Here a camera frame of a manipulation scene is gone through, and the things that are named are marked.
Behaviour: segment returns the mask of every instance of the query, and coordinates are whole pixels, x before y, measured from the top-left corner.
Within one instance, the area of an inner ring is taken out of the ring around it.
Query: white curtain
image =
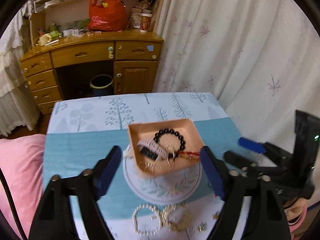
[[[290,152],[295,109],[320,116],[320,38],[293,0],[164,0],[157,33],[154,91],[212,92],[243,136]]]
[[[8,136],[19,125],[32,130],[39,109],[25,87],[19,59],[23,56],[20,29],[27,4],[15,15],[0,39],[0,134]]]

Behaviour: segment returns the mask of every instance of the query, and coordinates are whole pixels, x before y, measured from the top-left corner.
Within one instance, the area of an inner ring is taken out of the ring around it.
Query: hand
[[[288,209],[285,209],[285,214],[287,216],[287,220],[290,221],[296,217],[298,217],[302,212],[304,207],[307,205],[307,199],[299,198],[294,205]],[[289,206],[293,201],[288,201],[284,204],[284,207]]]

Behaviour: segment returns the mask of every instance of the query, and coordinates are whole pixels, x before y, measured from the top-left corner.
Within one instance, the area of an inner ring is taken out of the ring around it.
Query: teal stripe
[[[194,122],[205,145],[209,146],[217,158],[222,158],[227,150],[248,156],[249,152],[237,145],[240,137],[230,118]],[[76,176],[108,154],[113,145],[123,150],[129,144],[127,130],[48,134],[45,144],[43,180],[47,185],[54,174],[63,178]],[[187,202],[197,200],[209,193],[208,178],[203,172],[199,187]],[[129,218],[137,205],[145,201],[136,196],[125,182],[120,164],[106,196],[99,201],[105,219]],[[71,198],[74,216],[80,217],[76,198]]]

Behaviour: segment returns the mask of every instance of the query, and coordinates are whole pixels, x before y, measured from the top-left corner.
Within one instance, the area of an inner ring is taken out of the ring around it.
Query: trash can
[[[90,80],[90,87],[95,97],[113,95],[112,84],[112,76],[106,74],[95,76]]]

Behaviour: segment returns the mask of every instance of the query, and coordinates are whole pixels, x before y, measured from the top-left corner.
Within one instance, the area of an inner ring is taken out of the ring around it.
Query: pink fabric
[[[302,212],[298,222],[295,223],[293,226],[289,227],[290,228],[290,232],[293,232],[294,230],[296,230],[302,224],[302,222],[306,218],[306,215],[307,215],[307,206],[304,207],[303,212]]]
[[[0,167],[8,182],[22,227],[27,236],[43,191],[44,142],[44,134],[13,140],[0,139]],[[20,236],[1,183],[0,209],[13,230]]]

